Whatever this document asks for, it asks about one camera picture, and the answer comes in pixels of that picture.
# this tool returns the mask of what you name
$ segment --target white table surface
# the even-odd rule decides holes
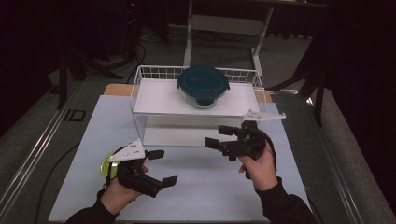
[[[266,111],[277,113],[275,104]],[[281,120],[259,125],[274,142],[277,175],[285,190],[308,203]],[[101,96],[81,140],[49,221],[66,221],[79,209],[96,200],[105,178],[100,164],[111,151],[137,138],[128,96]],[[156,198],[141,196],[118,216],[129,222],[255,222],[267,221],[250,180],[239,174],[240,161],[228,161],[220,152],[206,147],[146,147],[163,149],[164,158],[147,161],[149,176],[162,179],[178,175],[175,186],[160,191]]]

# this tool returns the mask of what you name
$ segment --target person's right hand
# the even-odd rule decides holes
[[[238,157],[243,163],[239,169],[239,173],[244,173],[247,170],[253,181],[254,189],[256,190],[265,191],[277,185],[274,157],[272,153],[272,149],[267,143],[262,155],[256,161],[249,156]]]

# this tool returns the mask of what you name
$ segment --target wire basket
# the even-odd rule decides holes
[[[148,116],[136,115],[135,106],[139,98],[140,86],[144,78],[154,79],[177,79],[178,76],[189,67],[187,66],[155,66],[155,65],[140,65],[137,68],[134,85],[131,92],[131,109],[134,117],[135,127],[137,129],[139,138],[144,139],[144,133]],[[246,69],[231,69],[231,68],[217,68],[229,80],[230,83],[248,83],[251,84],[260,112],[264,112],[266,98],[264,87],[262,86],[261,77],[255,70]],[[160,116],[161,114],[152,114],[152,116]]]

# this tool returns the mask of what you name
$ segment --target teal lid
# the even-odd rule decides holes
[[[198,105],[209,106],[230,89],[228,78],[215,67],[195,65],[177,78],[177,87],[194,98]]]

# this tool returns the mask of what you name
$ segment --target white triangular bracket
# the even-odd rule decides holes
[[[272,114],[272,113],[262,113],[249,110],[243,117],[242,120],[269,120],[269,119],[285,119],[285,113],[282,114]]]
[[[145,149],[143,148],[142,141],[137,139],[116,154],[110,156],[110,162],[114,161],[131,161],[138,160],[146,157]]]

